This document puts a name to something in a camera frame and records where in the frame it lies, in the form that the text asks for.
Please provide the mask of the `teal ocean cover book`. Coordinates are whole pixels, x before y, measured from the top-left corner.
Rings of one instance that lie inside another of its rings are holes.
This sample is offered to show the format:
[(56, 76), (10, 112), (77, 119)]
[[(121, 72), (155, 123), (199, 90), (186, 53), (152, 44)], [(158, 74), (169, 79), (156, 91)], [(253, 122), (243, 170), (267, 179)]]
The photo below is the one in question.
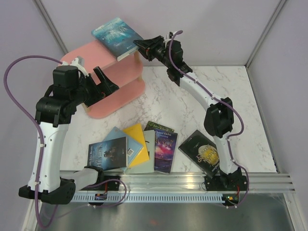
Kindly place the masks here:
[(134, 43), (135, 40), (143, 40), (119, 17), (92, 30), (91, 34), (108, 49), (117, 61), (121, 61), (138, 50), (139, 47)]

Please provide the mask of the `green forest cover book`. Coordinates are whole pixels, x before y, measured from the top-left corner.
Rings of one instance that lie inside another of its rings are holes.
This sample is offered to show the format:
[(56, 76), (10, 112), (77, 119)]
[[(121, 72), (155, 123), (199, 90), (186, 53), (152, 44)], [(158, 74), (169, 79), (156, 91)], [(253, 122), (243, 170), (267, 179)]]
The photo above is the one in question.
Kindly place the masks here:
[(174, 132), (174, 129), (166, 127), (166, 126), (158, 124), (158, 123), (155, 123), (153, 121), (148, 121), (148, 123), (145, 126), (144, 131), (154, 130), (154, 129), (160, 129), (160, 130), (164, 130), (164, 131), (168, 131), (168, 132)]

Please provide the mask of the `purple Robinson Crusoe book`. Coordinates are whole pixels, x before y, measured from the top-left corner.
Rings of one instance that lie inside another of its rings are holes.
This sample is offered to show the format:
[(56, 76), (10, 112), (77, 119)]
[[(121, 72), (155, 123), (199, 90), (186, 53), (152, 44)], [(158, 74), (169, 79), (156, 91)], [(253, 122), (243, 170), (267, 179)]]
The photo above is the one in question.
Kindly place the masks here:
[(164, 174), (171, 173), (178, 134), (155, 129), (154, 170)]

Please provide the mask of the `pale grey-green book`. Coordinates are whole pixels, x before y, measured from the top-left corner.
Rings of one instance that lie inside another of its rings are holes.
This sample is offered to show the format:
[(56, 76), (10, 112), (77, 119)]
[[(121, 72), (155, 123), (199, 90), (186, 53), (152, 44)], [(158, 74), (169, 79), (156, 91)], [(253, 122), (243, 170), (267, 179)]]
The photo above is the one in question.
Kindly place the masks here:
[(144, 146), (144, 150), (147, 151), (147, 161), (142, 162), (136, 166), (130, 167), (124, 171), (125, 174), (145, 174), (154, 172), (154, 145), (155, 145), (155, 131), (147, 130), (141, 131), (141, 135), (134, 135), (133, 138)]

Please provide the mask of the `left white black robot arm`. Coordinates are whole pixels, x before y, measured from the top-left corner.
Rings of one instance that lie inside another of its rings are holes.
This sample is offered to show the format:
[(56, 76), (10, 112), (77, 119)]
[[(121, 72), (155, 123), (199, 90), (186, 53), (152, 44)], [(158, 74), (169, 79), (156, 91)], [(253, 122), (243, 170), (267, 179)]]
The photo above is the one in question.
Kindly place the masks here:
[(60, 163), (65, 136), (77, 106), (92, 106), (119, 89), (97, 66), (93, 69), (100, 83), (77, 65), (61, 65), (54, 69), (53, 84), (36, 104), (35, 125), (38, 142), (31, 178), (19, 189), (23, 198), (51, 205), (66, 205), (75, 192), (105, 186), (101, 167), (85, 166), (67, 177), (60, 176)]

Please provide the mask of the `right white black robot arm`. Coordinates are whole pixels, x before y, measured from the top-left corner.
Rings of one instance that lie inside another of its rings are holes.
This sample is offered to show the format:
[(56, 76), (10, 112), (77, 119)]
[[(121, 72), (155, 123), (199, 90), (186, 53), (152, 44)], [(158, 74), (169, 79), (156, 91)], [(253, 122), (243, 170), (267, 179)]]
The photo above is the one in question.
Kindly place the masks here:
[(158, 36), (133, 42), (146, 60), (157, 59), (161, 62), (167, 68), (169, 79), (190, 93), (204, 108), (204, 127), (214, 138), (220, 160), (218, 181), (223, 188), (232, 189), (242, 176), (240, 167), (235, 163), (229, 139), (234, 123), (232, 100), (216, 97), (205, 88), (184, 62), (179, 41)]

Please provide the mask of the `dark blue Wuthering Heights book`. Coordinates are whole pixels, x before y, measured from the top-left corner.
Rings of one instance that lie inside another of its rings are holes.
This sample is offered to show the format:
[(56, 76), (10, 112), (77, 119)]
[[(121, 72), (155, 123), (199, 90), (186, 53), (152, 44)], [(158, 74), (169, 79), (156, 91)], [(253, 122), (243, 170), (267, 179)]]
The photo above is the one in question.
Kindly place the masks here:
[(117, 138), (89, 145), (89, 166), (100, 167), (104, 171), (127, 166), (127, 138)]

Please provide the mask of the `light blue book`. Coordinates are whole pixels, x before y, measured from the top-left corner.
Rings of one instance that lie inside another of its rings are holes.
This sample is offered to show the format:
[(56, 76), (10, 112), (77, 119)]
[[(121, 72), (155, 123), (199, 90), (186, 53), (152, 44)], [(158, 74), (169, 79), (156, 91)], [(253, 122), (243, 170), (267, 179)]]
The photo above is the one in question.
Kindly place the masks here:
[(123, 171), (127, 170), (129, 167), (129, 164), (132, 162), (133, 158), (136, 155), (137, 148), (140, 147), (136, 141), (134, 141), (132, 138), (129, 137), (126, 133), (124, 133), (122, 130), (120, 130), (117, 127), (113, 127), (113, 129), (108, 133), (106, 138), (103, 141), (108, 141), (112, 139), (117, 139), (117, 138), (122, 138), (126, 137), (127, 138), (127, 166), (121, 168)]

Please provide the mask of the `black moon sixpence book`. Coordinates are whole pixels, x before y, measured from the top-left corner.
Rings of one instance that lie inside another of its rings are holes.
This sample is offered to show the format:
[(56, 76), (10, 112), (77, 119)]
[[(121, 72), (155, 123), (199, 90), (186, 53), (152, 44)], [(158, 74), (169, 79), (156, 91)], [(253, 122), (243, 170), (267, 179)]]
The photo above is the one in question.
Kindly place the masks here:
[(190, 158), (210, 178), (219, 171), (219, 156), (216, 145), (199, 130), (190, 135), (179, 150)]

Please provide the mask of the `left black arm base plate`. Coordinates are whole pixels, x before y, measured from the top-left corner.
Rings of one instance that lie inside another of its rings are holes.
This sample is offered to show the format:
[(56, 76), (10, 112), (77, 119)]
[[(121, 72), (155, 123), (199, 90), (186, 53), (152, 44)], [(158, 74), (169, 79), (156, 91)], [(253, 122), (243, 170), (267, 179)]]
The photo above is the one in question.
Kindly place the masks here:
[(121, 179), (120, 176), (105, 176), (103, 181), (106, 181), (106, 180), (112, 180), (112, 181), (109, 181), (105, 184), (98, 186), (96, 190), (103, 191), (103, 192), (119, 191), (119, 186), (121, 183), (118, 181), (114, 181), (114, 180), (120, 180), (120, 179)]

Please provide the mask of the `aluminium mounting rail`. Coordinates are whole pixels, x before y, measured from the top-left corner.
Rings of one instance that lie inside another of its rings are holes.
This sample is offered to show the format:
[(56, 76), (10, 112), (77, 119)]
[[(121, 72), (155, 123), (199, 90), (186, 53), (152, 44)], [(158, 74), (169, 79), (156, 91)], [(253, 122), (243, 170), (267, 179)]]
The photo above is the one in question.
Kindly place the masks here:
[[(131, 193), (202, 193), (205, 192), (205, 174), (201, 172), (158, 172), (148, 174), (123, 174), (105, 172), (107, 176), (119, 176)], [(249, 193), (294, 193), (291, 176), (279, 173), (249, 173)]]

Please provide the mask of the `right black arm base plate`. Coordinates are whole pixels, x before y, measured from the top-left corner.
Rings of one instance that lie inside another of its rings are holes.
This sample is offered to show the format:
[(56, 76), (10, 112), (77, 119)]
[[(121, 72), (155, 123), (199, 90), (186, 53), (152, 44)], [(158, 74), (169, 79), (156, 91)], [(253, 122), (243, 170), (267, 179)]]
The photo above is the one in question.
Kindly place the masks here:
[(214, 176), (210, 178), (204, 177), (205, 188), (207, 191), (240, 191), (247, 190), (247, 178), (246, 176), (240, 176), (236, 179), (223, 180), (221, 176)]

